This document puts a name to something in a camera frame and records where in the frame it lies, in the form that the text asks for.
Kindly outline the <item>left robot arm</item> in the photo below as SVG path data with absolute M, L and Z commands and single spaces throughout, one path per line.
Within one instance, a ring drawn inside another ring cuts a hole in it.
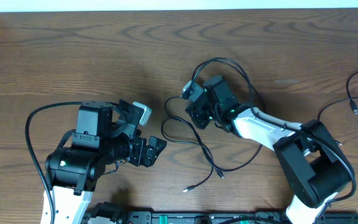
M 42 223 L 81 223 L 106 166 L 154 165 L 167 143 L 155 136 L 142 138 L 138 126 L 147 123 L 151 112 L 148 106 L 124 100 L 81 104 L 76 128 L 63 135 L 45 161 Z

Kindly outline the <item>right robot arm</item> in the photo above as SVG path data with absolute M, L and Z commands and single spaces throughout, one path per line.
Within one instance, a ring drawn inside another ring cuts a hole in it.
M 285 215 L 290 223 L 316 223 L 355 173 L 326 126 L 314 119 L 292 123 L 240 103 L 222 76 L 203 85 L 189 81 L 182 90 L 185 111 L 199 129 L 210 122 L 227 133 L 271 149 L 294 192 Z

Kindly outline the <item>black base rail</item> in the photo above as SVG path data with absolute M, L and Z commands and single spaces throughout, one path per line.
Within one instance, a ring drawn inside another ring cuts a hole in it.
M 157 213 L 157 212 L 127 212 L 114 218 L 109 215 L 91 217 L 85 215 L 83 223 L 133 223 L 133 224 L 197 224 L 222 223 L 236 219 L 238 223 L 290 223 L 290 220 L 280 212 L 255 213 Z

